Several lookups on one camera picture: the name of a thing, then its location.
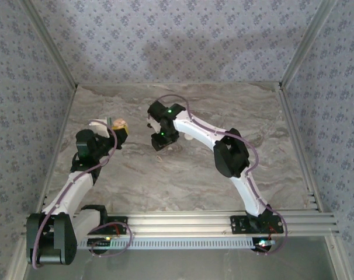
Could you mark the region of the aluminium table end rail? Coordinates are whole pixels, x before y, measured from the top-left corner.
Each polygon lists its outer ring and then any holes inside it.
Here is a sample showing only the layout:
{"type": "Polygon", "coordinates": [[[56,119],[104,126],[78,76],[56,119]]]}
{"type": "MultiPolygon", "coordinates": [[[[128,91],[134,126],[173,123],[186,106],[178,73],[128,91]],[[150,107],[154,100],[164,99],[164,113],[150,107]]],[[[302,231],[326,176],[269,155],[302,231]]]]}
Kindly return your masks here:
{"type": "Polygon", "coordinates": [[[238,84],[238,85],[244,85],[244,84],[249,84],[249,85],[254,85],[254,86],[264,86],[264,87],[268,87],[268,88],[278,88],[279,87],[279,82],[278,81],[265,81],[265,82],[207,82],[207,81],[203,81],[203,82],[192,82],[192,81],[188,81],[188,82],[129,82],[129,83],[124,83],[124,82],[120,82],[120,83],[79,83],[77,84],[77,86],[81,86],[81,87],[99,87],[99,86],[107,86],[107,87],[115,87],[115,86],[187,86],[187,85],[230,85],[230,84],[238,84]]]}

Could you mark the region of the aluminium table side rail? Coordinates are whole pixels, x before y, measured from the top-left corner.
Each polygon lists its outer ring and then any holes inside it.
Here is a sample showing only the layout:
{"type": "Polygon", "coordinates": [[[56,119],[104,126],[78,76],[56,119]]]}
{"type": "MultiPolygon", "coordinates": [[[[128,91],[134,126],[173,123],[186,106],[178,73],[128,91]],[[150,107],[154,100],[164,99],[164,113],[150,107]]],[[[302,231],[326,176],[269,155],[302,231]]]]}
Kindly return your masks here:
{"type": "Polygon", "coordinates": [[[50,183],[51,183],[51,178],[53,176],[54,168],[55,168],[55,165],[56,165],[56,162],[57,162],[57,158],[58,158],[58,155],[59,155],[59,152],[60,152],[61,144],[63,142],[64,131],[66,129],[68,117],[70,115],[71,107],[72,107],[72,104],[74,102],[75,94],[77,92],[77,87],[78,86],[76,85],[74,87],[74,89],[72,90],[72,95],[71,95],[71,97],[69,99],[69,102],[68,102],[68,107],[67,107],[67,110],[66,110],[64,118],[63,118],[63,123],[61,125],[60,133],[58,135],[57,142],[55,144],[53,157],[52,157],[50,166],[49,166],[47,174],[46,174],[46,179],[44,181],[43,188],[42,188],[42,191],[40,193],[39,201],[37,203],[37,207],[35,209],[35,212],[40,212],[41,211],[41,209],[43,208],[43,205],[44,205],[44,201],[46,199],[46,195],[48,194],[50,183]]]}
{"type": "Polygon", "coordinates": [[[310,196],[314,197],[314,202],[308,200],[308,205],[314,204],[314,209],[318,210],[319,212],[324,212],[324,205],[322,203],[319,194],[319,189],[312,173],[310,162],[308,161],[308,156],[306,154],[306,151],[304,150],[304,145],[296,118],[292,112],[288,96],[282,89],[279,89],[279,100],[289,130],[293,148],[296,153],[296,157],[302,172],[304,184],[306,185],[307,191],[310,196]]]}

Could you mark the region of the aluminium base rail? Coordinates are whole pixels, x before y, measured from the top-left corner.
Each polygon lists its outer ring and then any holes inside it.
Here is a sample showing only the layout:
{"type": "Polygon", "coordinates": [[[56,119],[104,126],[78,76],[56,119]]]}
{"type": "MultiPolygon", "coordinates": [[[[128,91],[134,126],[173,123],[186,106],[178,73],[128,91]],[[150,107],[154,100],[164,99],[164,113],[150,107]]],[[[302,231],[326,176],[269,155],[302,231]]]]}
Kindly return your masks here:
{"type": "MultiPolygon", "coordinates": [[[[112,213],[128,217],[135,237],[224,237],[231,236],[233,215],[240,211],[181,211],[112,213]]],[[[288,236],[330,236],[339,230],[332,213],[285,210],[280,214],[287,224],[288,236]]]]}

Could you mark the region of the black controller board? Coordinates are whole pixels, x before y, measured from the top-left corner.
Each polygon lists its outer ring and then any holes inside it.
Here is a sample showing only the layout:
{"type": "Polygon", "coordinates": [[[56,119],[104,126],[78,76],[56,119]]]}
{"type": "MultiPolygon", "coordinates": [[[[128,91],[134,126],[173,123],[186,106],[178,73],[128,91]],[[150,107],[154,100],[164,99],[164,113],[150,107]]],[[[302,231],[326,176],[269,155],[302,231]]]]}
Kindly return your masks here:
{"type": "Polygon", "coordinates": [[[90,238],[87,240],[86,245],[88,247],[109,247],[111,244],[111,238],[100,237],[100,238],[90,238]]]}
{"type": "Polygon", "coordinates": [[[252,251],[257,253],[267,253],[271,250],[272,246],[276,244],[274,240],[266,238],[254,237],[252,241],[254,244],[254,248],[252,248],[252,251]]]}

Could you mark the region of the right black controller board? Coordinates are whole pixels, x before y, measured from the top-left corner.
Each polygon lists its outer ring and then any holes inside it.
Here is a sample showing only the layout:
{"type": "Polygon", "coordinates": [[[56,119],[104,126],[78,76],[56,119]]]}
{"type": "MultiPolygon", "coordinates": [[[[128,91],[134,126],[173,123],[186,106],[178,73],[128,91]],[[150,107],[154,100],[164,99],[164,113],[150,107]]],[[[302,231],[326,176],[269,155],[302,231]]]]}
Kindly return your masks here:
{"type": "Polygon", "coordinates": [[[274,240],[266,238],[254,237],[252,241],[254,244],[254,248],[252,248],[252,251],[257,253],[267,253],[271,250],[272,246],[276,244],[274,240]]]}

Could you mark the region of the aluminium frame post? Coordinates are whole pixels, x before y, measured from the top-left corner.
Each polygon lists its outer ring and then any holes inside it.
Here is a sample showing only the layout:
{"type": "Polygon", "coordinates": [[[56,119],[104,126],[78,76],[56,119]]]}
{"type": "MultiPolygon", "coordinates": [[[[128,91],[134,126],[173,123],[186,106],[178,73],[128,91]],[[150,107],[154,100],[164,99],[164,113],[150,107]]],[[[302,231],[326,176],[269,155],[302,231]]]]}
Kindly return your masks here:
{"type": "Polygon", "coordinates": [[[311,18],[311,21],[301,38],[300,44],[296,48],[295,53],[280,80],[281,90],[285,90],[289,86],[295,74],[301,67],[337,1],[338,0],[320,1],[314,16],[311,18]]]}
{"type": "Polygon", "coordinates": [[[29,18],[33,28],[37,32],[51,59],[56,64],[66,84],[72,89],[76,89],[77,84],[75,83],[74,78],[70,73],[66,62],[60,54],[57,45],[55,44],[53,38],[48,32],[47,26],[45,25],[42,17],[39,15],[33,2],[31,0],[18,0],[18,2],[26,13],[26,16],[29,18]]]}

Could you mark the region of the left black controller board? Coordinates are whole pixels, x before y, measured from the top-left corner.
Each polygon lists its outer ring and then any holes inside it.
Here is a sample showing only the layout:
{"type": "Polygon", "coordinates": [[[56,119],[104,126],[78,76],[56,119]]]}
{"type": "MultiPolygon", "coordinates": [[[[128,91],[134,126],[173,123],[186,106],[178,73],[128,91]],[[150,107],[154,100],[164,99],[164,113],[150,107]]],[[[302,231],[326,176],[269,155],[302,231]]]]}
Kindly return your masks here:
{"type": "Polygon", "coordinates": [[[111,244],[111,238],[100,237],[100,238],[90,238],[87,240],[86,245],[88,247],[109,247],[111,244]]]}

